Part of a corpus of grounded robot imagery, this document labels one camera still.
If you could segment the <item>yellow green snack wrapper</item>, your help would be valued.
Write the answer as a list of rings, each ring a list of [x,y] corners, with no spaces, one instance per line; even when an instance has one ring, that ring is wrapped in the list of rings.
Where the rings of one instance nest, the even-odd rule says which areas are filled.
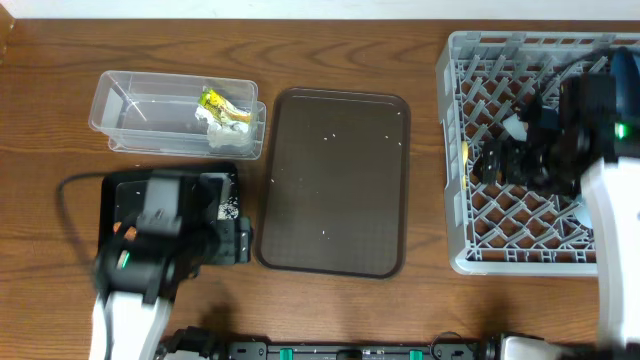
[[[229,100],[213,89],[205,88],[198,100],[198,105],[206,114],[220,123],[240,122],[249,124],[251,113],[233,105]]]

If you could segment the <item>white tissue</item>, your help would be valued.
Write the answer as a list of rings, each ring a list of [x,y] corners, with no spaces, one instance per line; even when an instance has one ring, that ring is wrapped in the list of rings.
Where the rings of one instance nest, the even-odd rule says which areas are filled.
[[[206,137],[212,148],[222,146],[241,147],[249,144],[251,114],[231,106],[213,107],[199,105],[195,117],[206,124]]]

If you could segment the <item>orange carrot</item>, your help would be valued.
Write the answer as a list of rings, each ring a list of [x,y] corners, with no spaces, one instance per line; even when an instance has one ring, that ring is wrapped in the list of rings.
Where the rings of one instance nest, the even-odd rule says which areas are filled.
[[[137,229],[133,225],[116,222],[113,225],[114,239],[117,241],[133,242],[137,237]]]

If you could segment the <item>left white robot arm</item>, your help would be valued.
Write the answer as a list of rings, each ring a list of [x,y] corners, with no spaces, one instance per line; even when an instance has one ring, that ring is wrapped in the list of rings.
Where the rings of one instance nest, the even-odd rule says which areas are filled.
[[[235,170],[114,172],[101,190],[93,359],[154,359],[179,285],[204,266],[250,260]]]

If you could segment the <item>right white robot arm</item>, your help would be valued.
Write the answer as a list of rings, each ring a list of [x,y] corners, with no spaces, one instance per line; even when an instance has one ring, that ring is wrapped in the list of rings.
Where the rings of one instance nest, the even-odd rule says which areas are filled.
[[[538,143],[493,140],[476,176],[579,194],[591,219],[598,269],[599,349],[591,359],[639,356],[639,119],[606,115],[575,122]]]

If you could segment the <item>yellow plastic spoon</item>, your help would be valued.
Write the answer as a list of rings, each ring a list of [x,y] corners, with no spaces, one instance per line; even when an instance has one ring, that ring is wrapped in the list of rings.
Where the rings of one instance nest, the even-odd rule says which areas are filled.
[[[467,163],[469,160],[469,144],[467,141],[461,141],[461,185],[463,190],[468,188]]]

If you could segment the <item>light blue rice bowl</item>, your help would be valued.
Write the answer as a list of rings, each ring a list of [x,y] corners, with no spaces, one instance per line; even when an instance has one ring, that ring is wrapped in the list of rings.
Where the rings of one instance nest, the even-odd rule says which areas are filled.
[[[528,123],[521,121],[518,114],[513,114],[502,122],[505,130],[516,141],[527,139]]]

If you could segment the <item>dark blue plate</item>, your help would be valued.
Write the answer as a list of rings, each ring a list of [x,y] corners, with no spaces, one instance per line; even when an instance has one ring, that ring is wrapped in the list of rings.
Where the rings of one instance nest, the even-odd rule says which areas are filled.
[[[615,80],[617,127],[630,132],[639,125],[639,65],[637,56],[626,47],[614,51],[610,75]]]

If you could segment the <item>light blue plastic cup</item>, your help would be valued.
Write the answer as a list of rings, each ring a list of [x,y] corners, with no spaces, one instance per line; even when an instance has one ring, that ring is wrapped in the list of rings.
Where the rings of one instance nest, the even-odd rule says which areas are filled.
[[[584,198],[579,195],[573,201],[575,208],[573,210],[574,217],[584,227],[592,229],[591,217]]]

